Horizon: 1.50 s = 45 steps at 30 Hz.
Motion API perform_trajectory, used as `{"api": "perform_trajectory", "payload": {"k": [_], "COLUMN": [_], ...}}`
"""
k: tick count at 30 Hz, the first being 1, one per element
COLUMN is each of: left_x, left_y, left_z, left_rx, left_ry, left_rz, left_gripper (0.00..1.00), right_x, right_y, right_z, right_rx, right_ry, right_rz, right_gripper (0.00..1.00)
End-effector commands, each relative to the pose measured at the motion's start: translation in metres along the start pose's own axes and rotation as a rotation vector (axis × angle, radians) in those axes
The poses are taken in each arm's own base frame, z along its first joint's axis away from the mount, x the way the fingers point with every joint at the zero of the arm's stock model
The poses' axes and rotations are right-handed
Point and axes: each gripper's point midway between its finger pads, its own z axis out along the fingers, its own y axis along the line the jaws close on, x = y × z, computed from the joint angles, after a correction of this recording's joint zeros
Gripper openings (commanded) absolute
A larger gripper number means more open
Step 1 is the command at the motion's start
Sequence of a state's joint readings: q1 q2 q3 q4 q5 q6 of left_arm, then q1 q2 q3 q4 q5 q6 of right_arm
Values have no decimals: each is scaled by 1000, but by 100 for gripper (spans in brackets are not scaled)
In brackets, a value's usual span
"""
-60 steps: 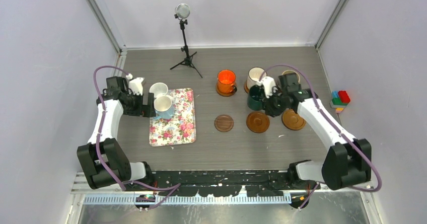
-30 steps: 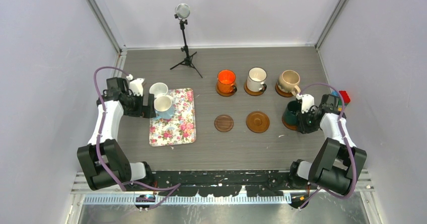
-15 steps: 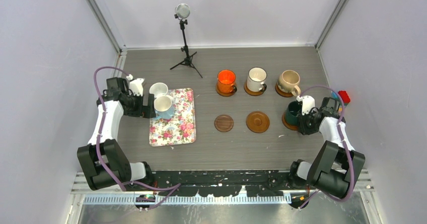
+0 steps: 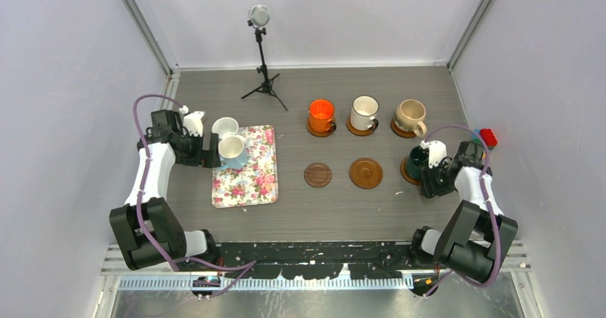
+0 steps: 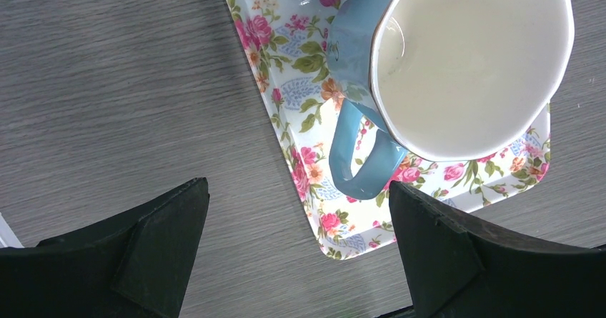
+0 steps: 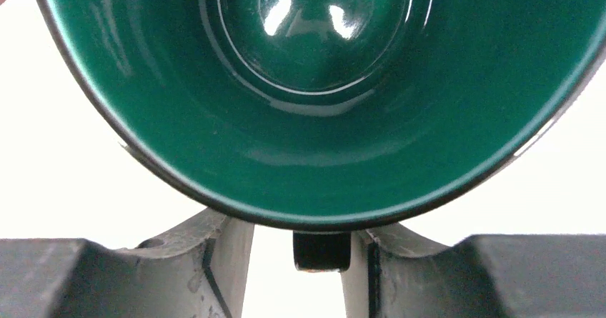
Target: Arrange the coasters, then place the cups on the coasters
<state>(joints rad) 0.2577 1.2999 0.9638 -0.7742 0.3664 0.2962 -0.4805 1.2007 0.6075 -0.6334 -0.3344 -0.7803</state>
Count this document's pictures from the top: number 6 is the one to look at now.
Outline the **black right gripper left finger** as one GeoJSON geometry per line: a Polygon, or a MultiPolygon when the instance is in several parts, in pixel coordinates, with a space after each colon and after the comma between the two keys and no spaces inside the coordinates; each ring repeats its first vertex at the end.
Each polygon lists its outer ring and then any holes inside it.
{"type": "Polygon", "coordinates": [[[240,317],[254,225],[211,209],[143,241],[1,241],[3,317],[240,317]]]}

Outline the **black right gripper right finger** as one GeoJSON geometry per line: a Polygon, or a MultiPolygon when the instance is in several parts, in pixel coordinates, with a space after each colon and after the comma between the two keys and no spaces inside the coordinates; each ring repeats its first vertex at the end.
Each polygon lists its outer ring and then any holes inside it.
{"type": "Polygon", "coordinates": [[[605,237],[473,235],[448,247],[400,224],[352,234],[348,317],[603,317],[605,237]]]}

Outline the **dark green mug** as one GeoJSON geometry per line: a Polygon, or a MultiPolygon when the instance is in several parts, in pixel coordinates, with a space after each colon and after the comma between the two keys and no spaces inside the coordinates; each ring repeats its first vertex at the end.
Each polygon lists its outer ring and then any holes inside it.
{"type": "Polygon", "coordinates": [[[409,219],[519,157],[605,57],[605,0],[36,0],[147,169],[253,224],[409,219]]]}

